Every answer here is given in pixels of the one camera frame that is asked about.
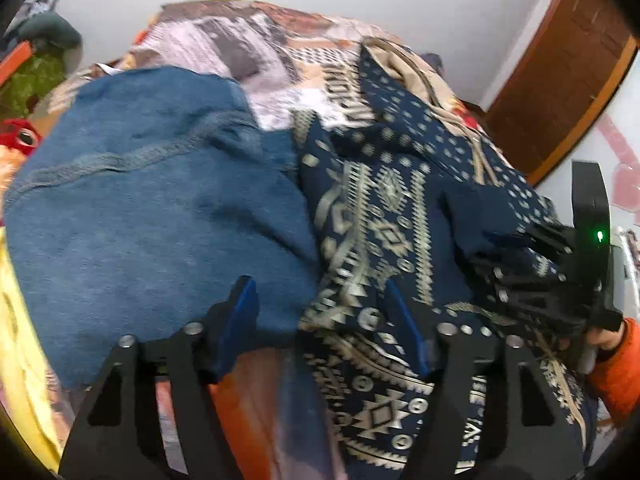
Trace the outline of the orange right sleeve forearm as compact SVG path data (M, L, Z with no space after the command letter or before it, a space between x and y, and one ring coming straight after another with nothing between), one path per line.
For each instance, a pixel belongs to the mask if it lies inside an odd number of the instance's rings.
M604 350L589 374L591 387L603 401L616 427L623 427L639 404L639 324L624 319L620 343Z

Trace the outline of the person right hand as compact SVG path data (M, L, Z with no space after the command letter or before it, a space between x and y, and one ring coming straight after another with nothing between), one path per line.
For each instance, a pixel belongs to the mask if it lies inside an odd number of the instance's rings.
M606 352L615 351L623 341L626 333L626 323L621 322L618 330L605 330L593 327L586 333L586 341L590 346Z

